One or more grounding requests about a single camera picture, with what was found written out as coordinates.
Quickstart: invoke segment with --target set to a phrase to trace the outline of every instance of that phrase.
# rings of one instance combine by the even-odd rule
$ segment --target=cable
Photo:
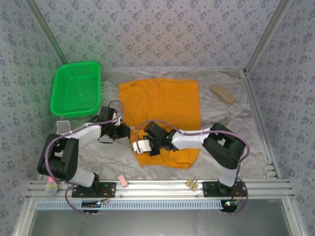
[[[234,191],[234,195],[233,195],[233,197],[231,198],[230,202],[236,197],[236,193],[238,193],[238,194],[240,195],[240,197],[241,197],[241,200],[239,201],[239,203],[242,201],[242,199],[243,199],[242,194],[241,194],[240,191],[238,191],[238,190],[236,189],[236,190]]]
[[[49,167],[49,162],[48,162],[49,151],[50,151],[50,149],[52,148],[52,146],[54,145],[54,143],[57,142],[57,141],[60,140],[60,139],[63,139],[63,138],[65,138],[65,137],[69,136],[69,135],[76,134],[76,133],[80,132],[81,130],[84,130],[85,128],[88,128],[88,127],[91,127],[91,126],[96,126],[96,125],[104,125],[104,124],[111,123],[112,121],[118,120],[118,119],[123,115],[125,108],[124,108],[123,103],[122,103],[121,101],[119,101],[119,100],[113,100],[113,101],[109,102],[109,103],[108,103],[108,106],[110,106],[110,104],[112,104],[113,102],[118,102],[118,103],[120,103],[120,105],[121,105],[121,107],[122,107],[122,112],[121,112],[117,117],[115,117],[115,118],[113,118],[113,119],[111,119],[111,120],[108,120],[108,121],[99,122],[99,123],[90,123],[90,124],[87,124],[87,125],[85,125],[85,126],[79,127],[79,128],[75,129],[75,130],[72,131],[72,132],[69,132],[69,133],[66,133],[66,134],[63,134],[63,135],[61,135],[61,136],[56,137],[55,139],[53,139],[53,140],[48,144],[48,146],[47,146],[47,148],[46,148],[46,151],[45,151],[45,166],[46,166],[46,169],[47,169],[47,172],[48,172],[49,176],[50,176],[51,178],[53,178],[55,182],[59,183],[60,181],[59,181],[59,179],[57,179],[57,178],[54,176],[54,174],[52,173],[52,171],[51,171],[51,169],[50,169],[50,167]]]
[[[82,211],[82,210],[79,210],[79,209],[75,208],[74,205],[69,201],[67,194],[68,194],[69,189],[73,189],[73,188],[74,188],[74,185],[68,186],[67,190],[66,190],[65,193],[64,193],[65,201],[68,203],[69,207],[71,207],[75,212],[77,212],[77,213],[79,213],[79,214],[82,214],[82,215],[86,215],[86,216],[88,216],[88,215],[94,215],[95,213],[84,212],[84,211]],[[105,189],[101,189],[101,191],[103,191],[104,193],[106,193],[107,196],[106,196],[106,199],[99,200],[98,202],[99,202],[99,203],[103,203],[103,202],[105,202],[105,201],[108,201],[108,202],[109,202],[109,194],[108,194],[108,192],[107,192]]]
[[[242,211],[244,211],[245,207],[246,207],[247,204],[248,204],[248,189],[247,189],[247,187],[246,187],[246,184],[245,184],[245,182],[242,181],[240,178],[238,178],[238,180],[239,180],[240,182],[242,182],[243,186],[245,187],[245,191],[246,191],[246,201],[245,201],[244,205],[242,205],[241,209],[239,209],[237,212],[229,213],[229,215],[236,215],[236,214],[241,213]]]
[[[88,213],[85,213],[84,211],[75,208],[74,205],[69,201],[68,195],[67,195],[69,189],[73,189],[73,186],[68,187],[67,190],[66,190],[65,193],[64,193],[65,201],[68,203],[69,207],[71,207],[75,212],[77,212],[77,213],[79,213],[79,214],[88,215]]]
[[[235,134],[235,133],[229,132],[229,131],[225,131],[225,130],[207,130],[207,131],[204,131],[204,132],[201,131],[201,132],[196,132],[196,133],[184,133],[181,130],[179,130],[178,128],[176,128],[175,126],[173,126],[173,125],[171,125],[171,124],[169,124],[169,123],[167,123],[165,121],[162,121],[162,120],[159,120],[159,119],[150,119],[150,120],[147,120],[147,121],[143,122],[137,129],[136,145],[137,145],[138,150],[140,150],[140,147],[139,147],[139,144],[138,144],[139,130],[144,124],[146,124],[148,122],[151,122],[151,121],[156,121],[156,122],[161,122],[161,123],[167,124],[168,126],[170,126],[173,129],[175,129],[177,132],[179,132],[180,134],[186,135],[186,136],[203,135],[203,134],[227,134],[227,135],[231,135],[231,136],[239,139],[240,141],[242,141],[245,144],[246,148],[247,148],[247,152],[238,162],[237,171],[236,171],[236,179],[239,180],[243,184],[243,186],[245,187],[245,190],[246,190],[246,201],[245,201],[245,204],[241,207],[241,209],[239,209],[234,214],[238,214],[238,213],[240,213],[240,212],[242,212],[244,210],[244,208],[246,207],[246,205],[248,203],[248,189],[247,189],[245,183],[240,178],[238,178],[238,175],[239,175],[239,172],[240,172],[240,169],[241,169],[241,163],[249,156],[249,154],[251,152],[250,144],[246,141],[246,139],[244,139],[242,136],[240,136],[238,134]]]
[[[101,189],[101,191],[104,192],[104,193],[106,193],[106,199],[100,200],[100,202],[102,203],[102,202],[104,202],[104,201],[106,201],[106,200],[109,201],[109,194],[108,194],[108,192],[107,192],[105,189]]]

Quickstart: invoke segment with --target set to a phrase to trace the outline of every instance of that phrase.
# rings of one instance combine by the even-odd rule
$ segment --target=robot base
[[[235,181],[230,188],[220,184],[219,182],[202,182],[203,196],[209,197],[233,197],[236,190],[241,193],[241,196],[246,197],[245,186],[239,180]]]
[[[116,193],[115,182],[100,182],[97,174],[91,187],[78,185],[72,191],[73,198],[114,198]]]

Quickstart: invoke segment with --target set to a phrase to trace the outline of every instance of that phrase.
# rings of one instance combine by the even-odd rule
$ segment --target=patterned wallpaper
[[[251,79],[282,176],[315,235],[314,1],[293,1]]]
[[[279,0],[36,0],[69,62],[244,68]]]
[[[24,180],[37,177],[58,61],[23,1],[0,2],[0,235],[11,235]]]

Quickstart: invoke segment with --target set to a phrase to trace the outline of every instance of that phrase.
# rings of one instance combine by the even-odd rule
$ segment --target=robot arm
[[[117,117],[115,109],[110,107],[101,107],[98,116],[95,116],[82,126],[82,130],[75,134],[59,139],[50,149],[48,163],[49,167],[56,178],[78,184],[85,187],[91,192],[91,196],[98,191],[99,179],[98,175],[88,172],[78,167],[78,151],[79,148],[91,142],[98,140],[106,135],[112,140],[123,137],[130,137],[130,128],[120,119],[105,125],[94,125],[86,127],[90,123],[99,123],[112,120]],[[45,165],[45,151],[48,145],[60,135],[50,134],[45,142],[43,152],[41,154],[37,171],[43,175],[49,175]]]
[[[231,132],[225,126],[215,123],[211,128],[197,131],[167,130],[154,122],[150,122],[144,131],[147,136],[144,140],[132,144],[138,154],[149,152],[150,156],[158,155],[161,148],[177,151],[185,148],[206,149],[209,154],[221,165],[219,183],[231,188],[236,180],[238,162],[244,152],[245,144],[234,136],[220,133],[205,134],[209,130],[223,130]]]

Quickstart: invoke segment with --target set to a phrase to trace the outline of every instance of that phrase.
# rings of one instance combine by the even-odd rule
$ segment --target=green plastic basket
[[[95,61],[69,63],[55,73],[50,111],[74,118],[95,115],[100,105],[100,66]]]

